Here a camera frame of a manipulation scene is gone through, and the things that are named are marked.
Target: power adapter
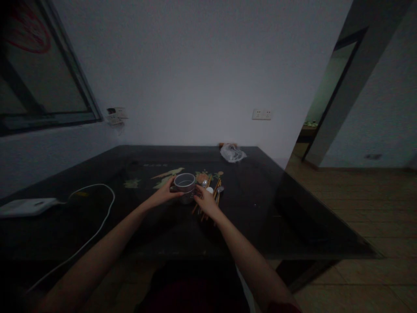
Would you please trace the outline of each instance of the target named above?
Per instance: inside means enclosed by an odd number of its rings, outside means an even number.
[[[56,198],[14,200],[0,207],[0,219],[39,215],[59,203]]]

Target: spoon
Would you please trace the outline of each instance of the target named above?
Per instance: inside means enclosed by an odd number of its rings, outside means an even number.
[[[219,188],[217,188],[217,202],[220,198],[220,193],[223,192],[223,190],[225,190],[225,188],[223,186],[220,186]]]
[[[201,183],[201,187],[206,188],[208,183],[209,183],[208,180],[203,180],[203,182]],[[199,211],[197,212],[197,214],[200,215],[200,213],[201,213],[201,208],[199,208]]]

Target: mug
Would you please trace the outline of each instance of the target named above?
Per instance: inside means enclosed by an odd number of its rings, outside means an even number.
[[[191,173],[179,174],[174,179],[175,190],[182,191],[184,194],[179,198],[182,204],[189,204],[194,199],[195,194],[195,176]]]

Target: white cable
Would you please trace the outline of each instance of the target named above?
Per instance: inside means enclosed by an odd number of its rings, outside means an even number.
[[[75,193],[77,193],[77,192],[79,192],[79,191],[81,191],[81,190],[83,190],[83,189],[86,189],[86,188],[89,188],[89,187],[93,187],[93,186],[105,186],[105,187],[107,187],[111,192],[112,192],[112,194],[113,194],[113,200],[112,200],[112,202],[110,203],[110,206],[109,206],[109,210],[108,210],[108,212],[107,212],[107,215],[106,215],[106,217],[104,218],[104,220],[103,220],[103,222],[101,223],[101,226],[100,226],[100,228],[99,228],[99,230],[93,235],[93,237],[91,237],[81,248],[79,248],[78,249],[78,251],[77,252],[75,252],[72,256],[70,256],[66,261],[64,261],[64,262],[62,262],[60,265],[58,265],[57,267],[55,267],[54,269],[52,269],[50,272],[48,272],[45,276],[43,276],[40,280],[38,280],[32,287],[30,287],[26,292],[25,292],[25,294],[28,294],[29,292],[31,292],[33,289],[35,289],[45,278],[47,278],[50,274],[52,274],[53,272],[55,272],[57,269],[59,269],[62,265],[65,265],[65,264],[67,264],[69,261],[71,261],[82,249],[84,249],[84,247],[86,246],[86,245],[88,245],[89,243],[90,243],[90,241],[91,240],[93,240],[96,236],[97,236],[97,234],[101,231],[101,229],[103,228],[103,225],[104,225],[104,223],[106,222],[106,220],[107,220],[107,218],[109,217],[109,215],[110,215],[110,210],[111,210],[111,208],[112,208],[112,205],[113,205],[113,203],[114,203],[114,200],[116,199],[116,195],[114,194],[114,191],[113,191],[113,189],[111,189],[109,186],[107,186],[107,185],[105,185],[105,184],[101,184],[101,183],[99,183],[99,184],[94,184],[94,185],[90,185],[90,186],[87,186],[87,187],[83,187],[83,188],[81,188],[81,189],[78,189],[78,190],[76,190],[76,191],[74,191],[72,194],[70,194],[70,196],[68,197],[68,200],[70,200],[70,198],[75,194]]]

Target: red sign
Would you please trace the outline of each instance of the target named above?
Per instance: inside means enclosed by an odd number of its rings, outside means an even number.
[[[22,1],[13,8],[3,37],[6,42],[15,47],[32,53],[46,53],[51,48],[51,40],[46,27]]]

